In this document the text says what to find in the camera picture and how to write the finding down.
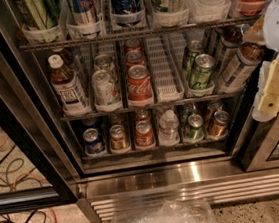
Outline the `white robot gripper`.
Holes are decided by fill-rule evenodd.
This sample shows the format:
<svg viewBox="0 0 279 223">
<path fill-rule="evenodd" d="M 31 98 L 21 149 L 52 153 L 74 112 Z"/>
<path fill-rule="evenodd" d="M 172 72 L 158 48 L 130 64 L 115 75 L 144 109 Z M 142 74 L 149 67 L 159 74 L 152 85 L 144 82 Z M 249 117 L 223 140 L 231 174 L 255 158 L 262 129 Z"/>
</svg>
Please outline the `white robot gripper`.
<svg viewBox="0 0 279 223">
<path fill-rule="evenodd" d="M 279 52 L 279 0 L 272 0 L 261 15 L 243 35 L 243 41 L 265 45 Z M 252 117 L 258 122 L 272 120 L 279 113 L 279 56 L 264 61 L 260 68 L 258 92 L 255 94 Z"/>
</svg>

